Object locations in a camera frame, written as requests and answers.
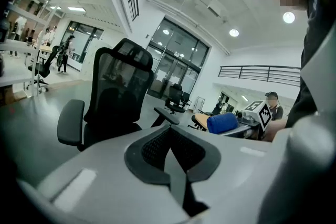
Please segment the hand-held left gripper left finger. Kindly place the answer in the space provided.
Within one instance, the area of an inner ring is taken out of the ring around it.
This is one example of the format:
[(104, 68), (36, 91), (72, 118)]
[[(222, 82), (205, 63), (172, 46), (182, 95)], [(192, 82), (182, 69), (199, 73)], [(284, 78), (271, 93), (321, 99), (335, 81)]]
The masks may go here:
[(181, 223), (189, 218), (168, 187), (150, 185), (127, 168), (124, 154), (137, 131), (99, 142), (51, 172), (37, 188), (18, 185), (46, 223)]

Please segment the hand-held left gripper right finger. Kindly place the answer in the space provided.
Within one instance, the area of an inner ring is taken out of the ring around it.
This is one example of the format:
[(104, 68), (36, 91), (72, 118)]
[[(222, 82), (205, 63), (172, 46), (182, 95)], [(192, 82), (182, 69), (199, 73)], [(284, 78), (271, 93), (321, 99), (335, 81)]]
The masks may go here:
[(184, 126), (179, 126), (179, 129), (214, 145), (221, 154), (220, 164), (211, 177), (191, 185), (196, 201), (204, 203), (208, 209), (190, 222), (250, 223), (247, 211), (258, 205), (251, 201), (238, 201), (236, 191), (251, 176), (271, 144), (210, 134)]

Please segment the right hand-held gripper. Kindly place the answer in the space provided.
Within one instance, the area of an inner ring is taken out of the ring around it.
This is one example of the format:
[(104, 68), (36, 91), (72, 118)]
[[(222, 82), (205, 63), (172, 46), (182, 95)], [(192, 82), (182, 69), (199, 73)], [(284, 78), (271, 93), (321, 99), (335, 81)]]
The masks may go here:
[(253, 101), (237, 113), (238, 123), (243, 125), (219, 135), (235, 138), (252, 137), (261, 141), (271, 119), (272, 115), (268, 104), (265, 101)]

